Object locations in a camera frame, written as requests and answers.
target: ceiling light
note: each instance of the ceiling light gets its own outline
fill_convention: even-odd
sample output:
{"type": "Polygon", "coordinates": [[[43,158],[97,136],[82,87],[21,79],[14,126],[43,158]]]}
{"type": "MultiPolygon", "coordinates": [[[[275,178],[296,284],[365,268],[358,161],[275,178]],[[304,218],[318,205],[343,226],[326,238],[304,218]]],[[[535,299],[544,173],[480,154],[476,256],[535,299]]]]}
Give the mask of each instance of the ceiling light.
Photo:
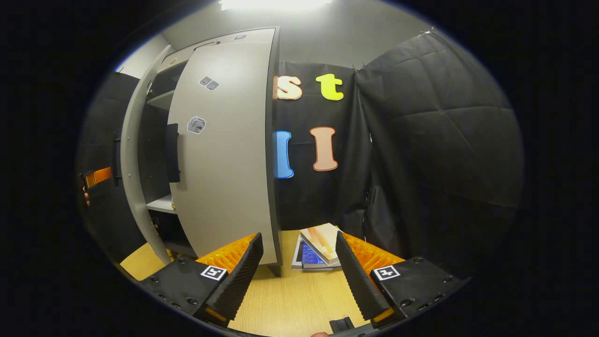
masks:
{"type": "Polygon", "coordinates": [[[220,9],[223,11],[231,9],[304,10],[330,4],[331,0],[222,0],[219,3],[220,9]]]}

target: shelf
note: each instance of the shelf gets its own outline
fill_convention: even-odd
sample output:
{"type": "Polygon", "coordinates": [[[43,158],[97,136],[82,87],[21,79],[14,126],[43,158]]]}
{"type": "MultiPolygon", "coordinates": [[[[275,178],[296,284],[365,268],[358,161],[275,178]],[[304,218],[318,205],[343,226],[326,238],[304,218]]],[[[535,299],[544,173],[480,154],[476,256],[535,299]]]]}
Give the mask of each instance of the shelf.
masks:
{"type": "Polygon", "coordinates": [[[171,214],[177,214],[177,212],[171,206],[173,204],[173,197],[171,194],[166,197],[162,197],[158,200],[154,200],[153,202],[147,204],[148,209],[156,210],[158,212],[165,212],[171,214]]]}
{"type": "Polygon", "coordinates": [[[146,104],[150,104],[153,107],[157,107],[164,110],[169,110],[171,108],[171,102],[173,101],[173,94],[175,90],[171,90],[165,92],[160,96],[156,96],[152,99],[147,100],[146,104]]]}

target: cabinet door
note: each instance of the cabinet door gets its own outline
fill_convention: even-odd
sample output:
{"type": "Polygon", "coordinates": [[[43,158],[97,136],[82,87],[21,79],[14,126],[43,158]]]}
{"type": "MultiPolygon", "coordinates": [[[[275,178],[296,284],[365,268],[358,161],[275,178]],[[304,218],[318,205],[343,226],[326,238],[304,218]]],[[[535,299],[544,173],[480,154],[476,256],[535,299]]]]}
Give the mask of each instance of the cabinet door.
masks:
{"type": "Polygon", "coordinates": [[[272,137],[265,127],[274,31],[253,31],[262,41],[196,49],[177,83],[168,123],[179,125],[180,181],[170,185],[197,256],[261,232],[261,263],[277,262],[267,188],[272,137]]]}
{"type": "Polygon", "coordinates": [[[148,213],[146,199],[141,189],[141,179],[138,162],[138,138],[140,132],[141,115],[146,105],[146,93],[152,80],[156,77],[158,65],[166,56],[171,46],[167,46],[158,54],[154,64],[146,69],[139,83],[133,91],[125,118],[123,120],[123,129],[120,138],[120,165],[123,177],[123,187],[127,196],[127,202],[131,209],[131,214],[135,218],[137,227],[141,234],[152,247],[152,250],[161,259],[164,264],[171,263],[171,258],[167,254],[164,242],[156,233],[152,225],[152,219],[148,213]]]}

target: black fabric backdrop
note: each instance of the black fabric backdrop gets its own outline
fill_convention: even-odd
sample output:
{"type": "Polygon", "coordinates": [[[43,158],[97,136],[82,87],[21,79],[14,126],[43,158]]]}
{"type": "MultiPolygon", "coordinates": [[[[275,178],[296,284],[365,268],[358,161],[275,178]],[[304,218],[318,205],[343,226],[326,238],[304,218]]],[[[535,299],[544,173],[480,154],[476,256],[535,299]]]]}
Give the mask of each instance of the black fabric backdrop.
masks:
{"type": "Polygon", "coordinates": [[[371,143],[365,116],[360,109],[354,71],[325,64],[281,62],[279,76],[297,76],[303,91],[297,100],[277,100],[276,131],[289,131],[289,166],[294,176],[276,179],[277,213],[283,230],[301,229],[331,222],[355,236],[363,237],[362,217],[368,185],[371,143]],[[343,81],[339,101],[320,93],[316,78],[334,74],[343,81]],[[335,129],[331,171],[316,171],[316,142],[310,130],[335,129]]]}
{"type": "Polygon", "coordinates": [[[446,37],[422,34],[363,69],[282,62],[303,96],[277,100],[295,175],[277,180],[282,229],[331,222],[354,236],[448,272],[471,275],[519,206],[518,122],[493,77],[446,37]],[[317,76],[342,79],[340,101],[317,76]],[[319,172],[314,127],[332,127],[338,167],[319,172]]]}
{"type": "Polygon", "coordinates": [[[522,139],[507,98],[472,55],[435,33],[379,56],[356,83],[373,138],[367,239],[471,274],[519,206],[522,139]]]}

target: book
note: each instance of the book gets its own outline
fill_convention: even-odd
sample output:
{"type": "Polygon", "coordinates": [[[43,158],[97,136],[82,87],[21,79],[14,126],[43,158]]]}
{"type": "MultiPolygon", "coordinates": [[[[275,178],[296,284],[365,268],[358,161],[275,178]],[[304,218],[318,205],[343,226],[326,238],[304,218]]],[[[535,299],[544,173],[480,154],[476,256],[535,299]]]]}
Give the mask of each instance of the book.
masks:
{"type": "Polygon", "coordinates": [[[306,251],[306,249],[309,249],[309,251],[312,254],[314,254],[314,251],[310,248],[310,246],[308,246],[304,243],[304,240],[302,239],[301,235],[298,235],[298,240],[295,245],[294,259],[291,262],[291,269],[313,271],[313,270],[333,270],[334,267],[341,267],[341,263],[336,263],[336,264],[329,266],[326,263],[324,263],[324,261],[322,264],[317,264],[316,267],[311,267],[310,265],[303,264],[302,260],[303,260],[303,256],[304,256],[304,251],[306,251]]]}
{"type": "Polygon", "coordinates": [[[301,266],[302,269],[321,269],[327,268],[329,269],[332,266],[326,264],[316,253],[310,248],[310,246],[306,245],[305,242],[302,241],[302,257],[301,257],[301,266]]]}
{"type": "Polygon", "coordinates": [[[335,252],[337,243],[337,232],[339,228],[330,223],[305,228],[299,231],[302,240],[323,260],[331,266],[339,262],[335,252]]]}

